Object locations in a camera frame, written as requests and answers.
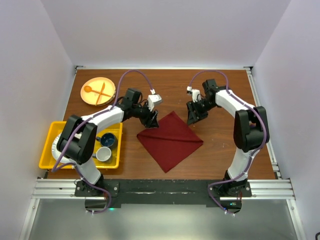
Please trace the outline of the dark red cloth napkin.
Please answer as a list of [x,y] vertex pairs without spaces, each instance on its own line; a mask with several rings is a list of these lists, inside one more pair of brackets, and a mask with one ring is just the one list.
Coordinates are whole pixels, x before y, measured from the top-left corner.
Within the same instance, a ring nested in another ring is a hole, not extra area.
[[158,128],[148,128],[136,135],[139,142],[164,173],[200,148],[204,141],[172,111],[159,120]]

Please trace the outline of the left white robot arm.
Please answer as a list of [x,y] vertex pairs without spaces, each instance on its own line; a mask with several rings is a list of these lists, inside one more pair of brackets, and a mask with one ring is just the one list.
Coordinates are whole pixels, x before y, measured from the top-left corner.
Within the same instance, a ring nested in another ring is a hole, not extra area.
[[58,138],[55,148],[59,152],[52,171],[72,166],[92,196],[106,195],[104,178],[93,161],[96,136],[102,130],[130,118],[137,118],[145,128],[157,128],[157,105],[162,98],[151,90],[146,100],[135,88],[128,88],[125,95],[119,97],[113,105],[88,116],[71,115]]

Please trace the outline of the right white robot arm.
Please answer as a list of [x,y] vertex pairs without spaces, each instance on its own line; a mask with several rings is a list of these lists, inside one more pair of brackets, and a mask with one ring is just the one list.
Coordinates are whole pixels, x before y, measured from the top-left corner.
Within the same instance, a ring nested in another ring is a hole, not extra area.
[[195,124],[208,117],[209,110],[223,108],[234,118],[233,141],[235,154],[224,178],[209,188],[230,197],[246,187],[248,172],[260,149],[269,141],[267,111],[263,106],[253,106],[236,96],[227,86],[217,86],[214,79],[203,82],[205,95],[188,86],[187,124]]

